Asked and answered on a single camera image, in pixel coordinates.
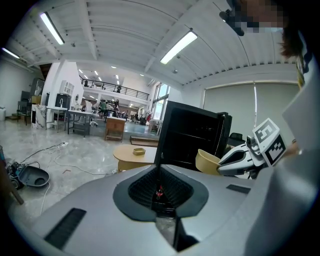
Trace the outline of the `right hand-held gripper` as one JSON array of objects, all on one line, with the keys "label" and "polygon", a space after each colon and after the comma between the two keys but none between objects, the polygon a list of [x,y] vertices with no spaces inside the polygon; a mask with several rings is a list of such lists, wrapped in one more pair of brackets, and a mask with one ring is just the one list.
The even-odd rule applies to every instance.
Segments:
[{"label": "right hand-held gripper", "polygon": [[246,142],[231,148],[219,161],[217,171],[223,176],[243,175],[274,166],[286,151],[279,127],[267,118],[252,130]]}]

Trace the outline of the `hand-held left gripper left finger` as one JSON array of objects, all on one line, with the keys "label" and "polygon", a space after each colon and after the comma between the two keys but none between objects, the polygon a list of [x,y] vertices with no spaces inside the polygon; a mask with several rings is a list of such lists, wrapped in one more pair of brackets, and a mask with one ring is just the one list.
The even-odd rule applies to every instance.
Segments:
[{"label": "hand-held left gripper left finger", "polygon": [[155,169],[139,167],[83,184],[35,221],[28,240],[42,255],[173,256],[156,214],[128,192]]}]

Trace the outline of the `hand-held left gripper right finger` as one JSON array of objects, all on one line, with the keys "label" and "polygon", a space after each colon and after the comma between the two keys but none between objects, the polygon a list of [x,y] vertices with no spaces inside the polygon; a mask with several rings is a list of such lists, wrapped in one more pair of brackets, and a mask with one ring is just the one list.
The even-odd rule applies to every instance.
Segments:
[{"label": "hand-held left gripper right finger", "polygon": [[210,175],[175,165],[159,168],[160,184],[175,212],[173,248],[180,252],[217,231],[244,202],[251,179]]}]

